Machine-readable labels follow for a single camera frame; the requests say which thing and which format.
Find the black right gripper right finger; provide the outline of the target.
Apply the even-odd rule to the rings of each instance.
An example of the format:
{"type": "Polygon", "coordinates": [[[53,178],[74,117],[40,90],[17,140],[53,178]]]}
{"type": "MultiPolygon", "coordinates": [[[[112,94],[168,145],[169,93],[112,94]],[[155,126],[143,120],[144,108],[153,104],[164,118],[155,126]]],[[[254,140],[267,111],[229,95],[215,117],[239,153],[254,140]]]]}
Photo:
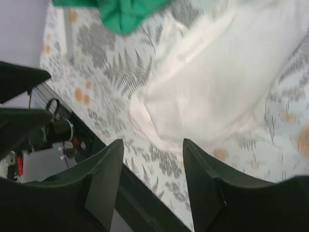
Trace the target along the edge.
{"type": "Polygon", "coordinates": [[[309,178],[271,183],[183,141],[194,229],[197,232],[306,232],[309,229],[309,178]]]}

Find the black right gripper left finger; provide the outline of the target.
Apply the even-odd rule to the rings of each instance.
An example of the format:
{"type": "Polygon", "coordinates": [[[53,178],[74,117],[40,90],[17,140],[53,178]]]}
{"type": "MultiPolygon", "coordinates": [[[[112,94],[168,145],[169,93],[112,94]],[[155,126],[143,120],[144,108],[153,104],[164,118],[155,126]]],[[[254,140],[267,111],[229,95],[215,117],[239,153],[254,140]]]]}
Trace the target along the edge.
{"type": "Polygon", "coordinates": [[[117,139],[75,166],[38,182],[0,180],[3,232],[108,232],[123,166],[117,139]]]}

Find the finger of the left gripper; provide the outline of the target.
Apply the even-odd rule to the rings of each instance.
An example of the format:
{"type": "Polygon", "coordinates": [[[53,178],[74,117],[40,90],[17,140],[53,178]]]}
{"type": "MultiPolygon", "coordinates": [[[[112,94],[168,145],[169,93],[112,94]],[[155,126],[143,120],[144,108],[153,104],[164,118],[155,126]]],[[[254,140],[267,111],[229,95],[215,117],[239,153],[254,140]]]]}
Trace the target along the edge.
{"type": "Polygon", "coordinates": [[[17,149],[36,129],[48,125],[53,114],[44,109],[0,109],[0,158],[17,149]]]}
{"type": "Polygon", "coordinates": [[[49,80],[49,72],[37,68],[0,62],[0,103],[30,92],[36,86],[49,80]]]}

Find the white tank top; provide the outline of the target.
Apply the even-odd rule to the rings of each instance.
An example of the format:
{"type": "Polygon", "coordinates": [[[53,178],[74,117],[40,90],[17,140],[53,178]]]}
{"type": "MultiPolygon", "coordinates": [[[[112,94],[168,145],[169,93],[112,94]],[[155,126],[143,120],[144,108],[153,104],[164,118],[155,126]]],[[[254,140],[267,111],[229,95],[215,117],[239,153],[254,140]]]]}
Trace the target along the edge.
{"type": "Polygon", "coordinates": [[[306,0],[213,0],[190,29],[165,21],[149,81],[131,97],[135,132],[178,152],[260,126],[267,95],[309,30],[306,0]]]}

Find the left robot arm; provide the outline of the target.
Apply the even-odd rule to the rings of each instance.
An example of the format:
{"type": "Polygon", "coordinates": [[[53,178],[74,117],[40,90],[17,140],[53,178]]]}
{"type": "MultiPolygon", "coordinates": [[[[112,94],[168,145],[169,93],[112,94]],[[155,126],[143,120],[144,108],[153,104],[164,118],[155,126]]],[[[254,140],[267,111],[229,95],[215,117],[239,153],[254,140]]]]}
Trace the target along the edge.
{"type": "MultiPolygon", "coordinates": [[[[0,156],[48,149],[71,142],[80,150],[80,128],[47,109],[1,108],[0,156]]],[[[0,180],[3,232],[108,232],[111,229],[124,144],[117,139],[100,151],[39,182],[0,180]]]]}

